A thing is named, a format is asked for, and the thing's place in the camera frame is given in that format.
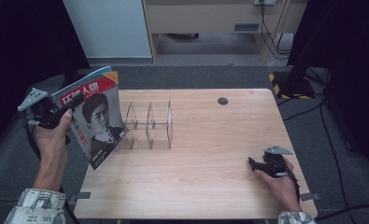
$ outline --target person's right hand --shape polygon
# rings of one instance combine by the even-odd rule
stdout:
[[[283,157],[283,159],[287,163],[289,169],[292,170],[293,165],[286,158]],[[255,170],[254,173],[269,186],[274,196],[280,201],[286,211],[303,211],[298,203],[294,183],[288,176],[273,178],[260,170]]]

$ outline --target acrylic file organizer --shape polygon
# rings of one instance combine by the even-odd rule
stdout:
[[[172,110],[166,102],[120,102],[126,135],[119,148],[166,148],[172,141]]]

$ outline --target patterned shirt sleeve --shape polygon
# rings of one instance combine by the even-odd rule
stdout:
[[[64,224],[65,194],[45,189],[26,189],[5,224]]]
[[[278,224],[316,224],[315,219],[305,212],[283,212],[277,220]]]

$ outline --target magazine cover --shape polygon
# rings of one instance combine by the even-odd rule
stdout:
[[[73,111],[70,129],[93,170],[125,135],[118,84],[118,73],[105,67],[52,94],[58,107],[80,93],[84,95]]]

